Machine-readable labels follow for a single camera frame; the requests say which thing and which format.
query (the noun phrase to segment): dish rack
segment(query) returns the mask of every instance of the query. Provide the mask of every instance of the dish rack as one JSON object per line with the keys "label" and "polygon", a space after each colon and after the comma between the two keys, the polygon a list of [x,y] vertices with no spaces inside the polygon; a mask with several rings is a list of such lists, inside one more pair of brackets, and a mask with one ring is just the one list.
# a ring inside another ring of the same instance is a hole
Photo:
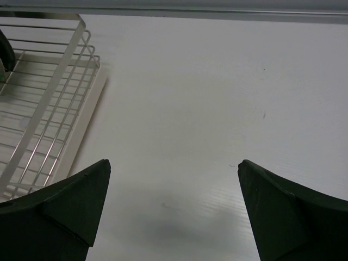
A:
{"label": "dish rack", "polygon": [[68,176],[106,81],[78,15],[0,11],[17,62],[0,86],[0,202]]}

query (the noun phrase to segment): dark green object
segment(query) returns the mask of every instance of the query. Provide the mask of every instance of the dark green object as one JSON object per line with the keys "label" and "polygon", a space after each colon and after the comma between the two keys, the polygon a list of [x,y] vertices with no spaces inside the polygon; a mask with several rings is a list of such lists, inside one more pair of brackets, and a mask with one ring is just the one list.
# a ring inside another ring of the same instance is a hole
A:
{"label": "dark green object", "polygon": [[348,202],[244,160],[238,176],[261,261],[348,260]]}
{"label": "dark green object", "polygon": [[10,42],[0,30],[0,59],[5,67],[5,70],[13,71],[16,65],[15,52],[13,51]]}
{"label": "dark green object", "polygon": [[110,178],[101,160],[80,173],[0,204],[0,260],[85,260]]}

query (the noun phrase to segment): white wire rack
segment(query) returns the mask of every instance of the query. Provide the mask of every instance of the white wire rack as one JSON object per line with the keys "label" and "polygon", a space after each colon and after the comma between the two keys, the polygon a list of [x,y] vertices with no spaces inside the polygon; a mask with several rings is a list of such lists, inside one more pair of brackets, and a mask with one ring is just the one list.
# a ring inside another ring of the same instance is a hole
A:
{"label": "white wire rack", "polygon": [[0,29],[17,56],[0,92],[5,201],[67,177],[106,76],[78,15],[0,12]]}

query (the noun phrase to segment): white table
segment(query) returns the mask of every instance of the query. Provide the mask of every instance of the white table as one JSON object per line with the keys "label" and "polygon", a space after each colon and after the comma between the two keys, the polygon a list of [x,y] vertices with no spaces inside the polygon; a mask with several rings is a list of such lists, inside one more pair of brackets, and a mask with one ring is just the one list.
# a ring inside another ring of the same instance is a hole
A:
{"label": "white table", "polygon": [[113,167],[87,260],[259,260],[245,158],[348,200],[347,26],[83,19],[110,77],[73,171]]}

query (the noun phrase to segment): gray wall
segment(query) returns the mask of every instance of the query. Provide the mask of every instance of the gray wall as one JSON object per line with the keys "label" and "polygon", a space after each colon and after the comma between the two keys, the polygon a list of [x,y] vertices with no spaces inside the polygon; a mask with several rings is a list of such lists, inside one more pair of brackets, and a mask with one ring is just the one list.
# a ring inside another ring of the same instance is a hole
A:
{"label": "gray wall", "polygon": [[348,10],[344,0],[1,0],[7,5],[80,8]]}

